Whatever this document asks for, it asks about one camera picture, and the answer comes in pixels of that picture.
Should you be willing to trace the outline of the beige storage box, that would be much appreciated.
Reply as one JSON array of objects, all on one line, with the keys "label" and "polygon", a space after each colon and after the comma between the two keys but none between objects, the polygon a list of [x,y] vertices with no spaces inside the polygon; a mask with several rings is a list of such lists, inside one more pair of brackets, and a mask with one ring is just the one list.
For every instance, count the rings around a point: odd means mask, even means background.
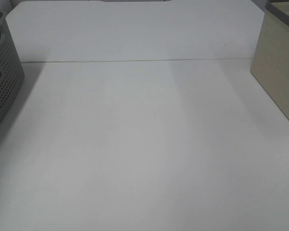
[{"label": "beige storage box", "polygon": [[269,0],[250,72],[289,120],[289,0]]}]

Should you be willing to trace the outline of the grey perforated plastic basket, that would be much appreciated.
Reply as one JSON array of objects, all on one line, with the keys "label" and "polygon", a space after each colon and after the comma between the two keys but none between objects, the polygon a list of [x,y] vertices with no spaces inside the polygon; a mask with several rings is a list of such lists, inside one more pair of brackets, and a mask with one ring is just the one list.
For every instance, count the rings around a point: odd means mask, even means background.
[{"label": "grey perforated plastic basket", "polygon": [[0,11],[0,124],[14,103],[24,77],[6,14]]}]

